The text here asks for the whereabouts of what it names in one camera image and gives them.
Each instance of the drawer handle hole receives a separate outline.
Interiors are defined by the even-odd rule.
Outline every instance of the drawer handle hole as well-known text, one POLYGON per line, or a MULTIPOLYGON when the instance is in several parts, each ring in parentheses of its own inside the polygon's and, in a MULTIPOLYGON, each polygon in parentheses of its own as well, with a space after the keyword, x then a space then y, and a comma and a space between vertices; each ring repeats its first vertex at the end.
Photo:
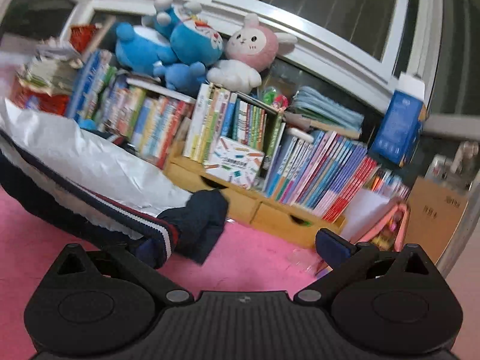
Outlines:
POLYGON ((304 221, 303 219, 300 219, 297 216, 290 215, 290 219, 294 221, 297 225, 305 226, 305 227, 311 226, 310 222, 304 221))
POLYGON ((200 176, 200 178, 202 179, 203 183, 211 188, 217 188, 218 190, 224 190, 226 189, 226 187, 222 184, 219 184, 213 180, 209 180, 207 179, 206 177, 203 177, 203 176, 200 176))

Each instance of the doraemon plush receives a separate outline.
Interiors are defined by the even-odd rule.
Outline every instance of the doraemon plush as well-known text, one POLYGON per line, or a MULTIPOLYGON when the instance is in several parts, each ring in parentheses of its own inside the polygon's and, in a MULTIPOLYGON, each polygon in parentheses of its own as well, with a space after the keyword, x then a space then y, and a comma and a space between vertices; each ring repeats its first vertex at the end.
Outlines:
POLYGON ((172 35, 173 29, 178 23, 188 19, 196 19, 196 15, 202 11, 202 6, 194 1, 183 5, 173 5, 173 0, 155 0, 155 16, 144 16, 142 24, 153 26, 167 39, 172 35))
POLYGON ((178 61, 170 42, 157 31, 129 23, 117 26, 115 54, 122 66, 149 76, 153 74, 155 62, 170 65, 178 61))
POLYGON ((294 46, 297 38, 275 33, 260 26, 258 16, 246 15, 244 26, 234 33, 225 49, 227 60, 218 61, 207 73, 207 79, 233 92, 250 93, 262 83, 259 72, 270 67, 280 44, 294 46))
POLYGON ((220 34, 206 22, 195 19, 177 24, 170 36, 170 45, 178 59, 187 65, 202 62, 211 66, 223 53, 220 34))
POLYGON ((200 85, 205 82, 205 65, 195 62, 190 66, 186 64, 172 64, 170 66, 155 66, 153 74, 164 77, 166 87, 173 91, 197 97, 200 85))

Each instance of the stuffed toy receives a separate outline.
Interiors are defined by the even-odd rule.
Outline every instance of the stuffed toy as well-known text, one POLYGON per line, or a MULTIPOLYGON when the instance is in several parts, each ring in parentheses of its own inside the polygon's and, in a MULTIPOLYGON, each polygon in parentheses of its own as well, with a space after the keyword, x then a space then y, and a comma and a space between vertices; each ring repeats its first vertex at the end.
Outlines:
POLYGON ((158 61, 165 65, 178 61, 170 42, 153 28, 120 23, 116 32, 115 54, 123 67, 151 76, 158 61))
POLYGON ((202 11, 202 6, 194 1, 183 5, 173 5, 173 0, 155 0, 155 16, 144 16, 142 25, 153 26, 167 39, 170 39, 173 29, 178 23, 188 19, 197 19, 196 15, 202 11))
POLYGON ((233 92, 250 93, 262 83, 259 72, 270 67, 279 45, 294 46, 297 37, 273 32, 260 26, 258 16, 246 15, 243 28, 234 33, 225 49, 227 60, 218 61, 207 73, 207 79, 233 92))
POLYGON ((153 74, 165 79, 165 86, 173 91, 184 93, 196 98, 200 85, 205 82, 205 65, 195 62, 186 64, 172 64, 170 66, 155 66, 153 74))

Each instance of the bookshelf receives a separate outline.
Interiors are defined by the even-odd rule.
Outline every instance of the bookshelf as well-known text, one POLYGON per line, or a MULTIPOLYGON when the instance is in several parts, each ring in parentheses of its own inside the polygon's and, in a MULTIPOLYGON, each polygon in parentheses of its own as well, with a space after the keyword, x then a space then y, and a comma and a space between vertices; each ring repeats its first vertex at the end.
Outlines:
POLYGON ((219 188, 229 200, 229 217, 257 230, 276 235, 304 248, 312 248, 319 228, 339 234, 346 223, 344 216, 330 223, 299 207, 281 204, 254 190, 245 190, 208 174, 203 166, 183 157, 184 141, 172 145, 164 174, 177 186, 196 192, 219 188))

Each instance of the cardboard box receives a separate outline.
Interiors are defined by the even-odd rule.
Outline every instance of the cardboard box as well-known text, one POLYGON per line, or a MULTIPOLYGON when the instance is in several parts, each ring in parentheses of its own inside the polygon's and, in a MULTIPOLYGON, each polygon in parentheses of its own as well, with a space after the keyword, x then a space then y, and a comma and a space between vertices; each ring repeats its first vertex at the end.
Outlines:
POLYGON ((207 173, 250 189, 260 169, 264 154, 232 139, 220 137, 205 163, 207 173))
POLYGON ((409 227, 404 243, 417 243, 437 263, 467 207, 467 198, 433 181, 418 177, 407 199, 409 227))

